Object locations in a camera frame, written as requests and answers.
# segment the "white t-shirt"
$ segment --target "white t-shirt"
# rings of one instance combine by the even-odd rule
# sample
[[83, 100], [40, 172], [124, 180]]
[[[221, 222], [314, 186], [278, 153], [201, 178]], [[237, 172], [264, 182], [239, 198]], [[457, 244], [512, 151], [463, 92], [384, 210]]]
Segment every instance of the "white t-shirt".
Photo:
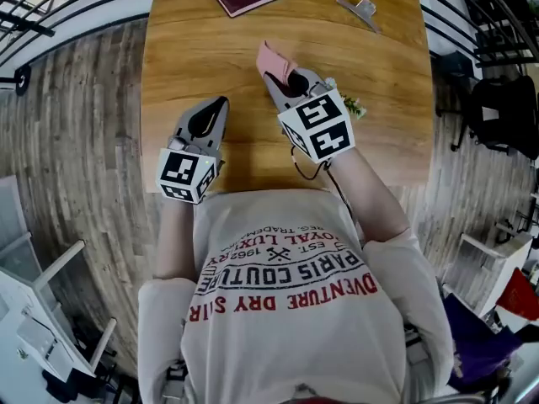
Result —
[[[209, 198], [194, 234], [198, 283], [155, 279], [139, 293], [145, 404], [174, 385], [185, 402], [277, 404], [301, 384], [334, 400], [397, 404], [448, 381], [451, 333], [411, 231], [362, 249], [340, 199], [276, 190]], [[419, 380], [404, 322], [428, 355]]]

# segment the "wooden floor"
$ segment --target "wooden floor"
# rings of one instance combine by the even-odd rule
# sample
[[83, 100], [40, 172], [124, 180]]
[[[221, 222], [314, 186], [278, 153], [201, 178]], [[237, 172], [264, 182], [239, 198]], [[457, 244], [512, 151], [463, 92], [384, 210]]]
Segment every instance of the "wooden floor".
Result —
[[[141, 60], [146, 21], [82, 38], [32, 65], [22, 98], [0, 93], [0, 176], [16, 174], [24, 214], [45, 267], [77, 239], [84, 260], [68, 264], [52, 288], [68, 314], [103, 328], [118, 320], [112, 347], [136, 372], [136, 295], [151, 276], [160, 199], [142, 189]], [[451, 95], [436, 83], [440, 100]], [[485, 240], [494, 221], [526, 210], [534, 184], [529, 161], [449, 144], [458, 118], [433, 116], [428, 184], [393, 188], [439, 276], [479, 297], [488, 277], [454, 261], [465, 231]]]

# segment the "cable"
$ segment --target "cable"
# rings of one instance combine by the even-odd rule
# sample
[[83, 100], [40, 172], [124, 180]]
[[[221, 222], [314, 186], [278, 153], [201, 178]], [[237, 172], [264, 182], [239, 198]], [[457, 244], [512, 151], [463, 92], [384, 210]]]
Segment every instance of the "cable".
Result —
[[346, 205], [346, 209], [348, 210], [348, 213], [350, 214], [350, 218], [352, 219], [352, 221], [354, 221], [354, 216], [352, 215], [352, 209], [348, 205], [348, 202], [346, 202], [346, 199], [344, 198], [343, 192], [340, 190], [340, 187], [337, 184], [337, 181], [335, 181], [334, 176], [329, 171], [329, 167], [331, 166], [331, 163], [328, 162], [328, 161], [324, 161], [324, 162], [320, 163], [318, 165], [317, 170], [314, 173], [314, 175], [312, 175], [312, 177], [309, 178], [307, 175], [305, 175], [305, 173], [302, 172], [300, 167], [297, 166], [297, 161], [296, 161], [296, 158], [294, 157], [294, 149], [295, 148], [296, 148], [296, 146], [293, 145], [291, 150], [290, 150], [290, 155], [292, 156], [292, 161], [294, 162], [294, 166], [296, 167], [296, 170], [300, 173], [300, 175], [302, 177], [304, 177], [307, 181], [312, 181], [313, 179], [315, 179], [318, 176], [318, 173], [320, 172], [320, 169], [323, 168], [323, 170], [328, 173], [328, 176], [331, 178], [331, 181], [333, 182], [333, 184], [335, 185], [335, 188], [339, 192], [340, 198], [343, 200], [343, 203]]

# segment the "small plant sprig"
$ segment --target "small plant sprig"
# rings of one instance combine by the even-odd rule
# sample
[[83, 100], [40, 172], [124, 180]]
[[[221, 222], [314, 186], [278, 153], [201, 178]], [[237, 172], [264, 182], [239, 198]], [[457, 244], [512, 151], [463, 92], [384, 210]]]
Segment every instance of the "small plant sprig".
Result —
[[[332, 77], [328, 77], [325, 79], [326, 84], [328, 84], [331, 88], [336, 88], [337, 83]], [[361, 105], [360, 100], [358, 98], [353, 99], [349, 98], [346, 94], [340, 94], [340, 97], [343, 98], [344, 106], [346, 106], [346, 109], [353, 115], [355, 115], [355, 118], [359, 120], [363, 115], [367, 113], [367, 110], [364, 106]]]

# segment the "pink cloth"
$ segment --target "pink cloth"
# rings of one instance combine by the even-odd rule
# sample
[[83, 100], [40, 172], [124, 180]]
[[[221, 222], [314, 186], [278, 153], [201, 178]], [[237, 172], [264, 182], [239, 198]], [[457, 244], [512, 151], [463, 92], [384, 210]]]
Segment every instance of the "pink cloth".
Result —
[[259, 55], [256, 57], [256, 67], [259, 69], [261, 77], [268, 72], [283, 84], [288, 85], [288, 77], [296, 69], [297, 63], [287, 60], [285, 57], [276, 53], [264, 40], [260, 44]]

